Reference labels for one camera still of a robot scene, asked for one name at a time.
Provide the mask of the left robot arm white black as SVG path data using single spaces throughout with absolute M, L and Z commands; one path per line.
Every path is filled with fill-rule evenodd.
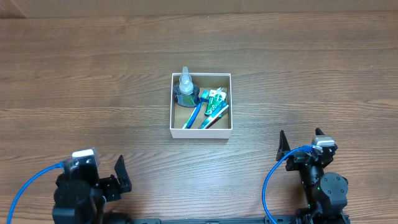
M 114 170 L 115 175 L 101 179 L 94 154 L 72 155 L 56 180 L 52 209 L 54 223 L 92 223 L 99 212 L 98 202 L 116 201 L 122 194 L 130 192 L 132 184 L 123 156 L 119 156 Z

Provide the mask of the green Dettol soap packet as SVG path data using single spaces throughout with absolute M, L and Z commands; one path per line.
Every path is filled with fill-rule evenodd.
M 205 110 L 205 115 L 209 116 L 216 109 L 216 107 L 225 101 L 227 93 L 223 91 L 223 87 L 219 87 L 215 90 L 210 90 L 208 95 L 208 103 Z

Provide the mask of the purple soap pump bottle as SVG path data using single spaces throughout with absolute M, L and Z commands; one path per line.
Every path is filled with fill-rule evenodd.
M 194 108 L 200 102 L 199 93 L 200 89 L 193 83 L 188 67 L 183 67 L 178 82 L 173 86 L 176 104 L 187 108 Z

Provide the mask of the white toothpaste tube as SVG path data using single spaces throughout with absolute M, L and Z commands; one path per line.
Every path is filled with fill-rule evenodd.
M 208 129 L 228 108 L 229 104 L 227 104 L 225 101 L 219 103 L 213 112 L 207 117 L 207 119 L 202 122 L 202 124 L 199 126 L 199 129 Z

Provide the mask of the blue toothbrush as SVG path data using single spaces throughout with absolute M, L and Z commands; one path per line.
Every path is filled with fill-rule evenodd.
M 188 119 L 187 122 L 186 122 L 186 123 L 188 123 L 189 129 L 192 127 L 192 125 L 193 125 L 193 123 L 194 123 L 196 117 L 198 116 L 198 114 L 199 114 L 199 112 L 200 112 L 201 107 L 203 106 L 203 104 L 208 102 L 208 96 L 209 96 L 209 94 L 210 94 L 210 91 L 209 91 L 209 90 L 205 90 L 205 91 L 202 93 L 202 95 L 201 95 L 201 97 L 200 97 L 200 102 L 199 102 L 199 104 L 197 104 L 197 106 L 195 107 L 195 109 L 193 110 L 192 114 L 190 115 L 189 119 Z

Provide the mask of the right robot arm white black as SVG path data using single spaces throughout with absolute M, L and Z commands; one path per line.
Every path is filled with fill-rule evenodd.
M 320 128 L 312 139 L 315 147 L 311 152 L 296 152 L 286 159 L 285 169 L 300 174 L 308 202 L 306 208 L 296 210 L 290 218 L 292 223 L 349 223 L 343 213 L 348 200 L 348 180 L 334 172 L 324 172 L 333 161 L 338 146 L 335 140 L 325 135 Z

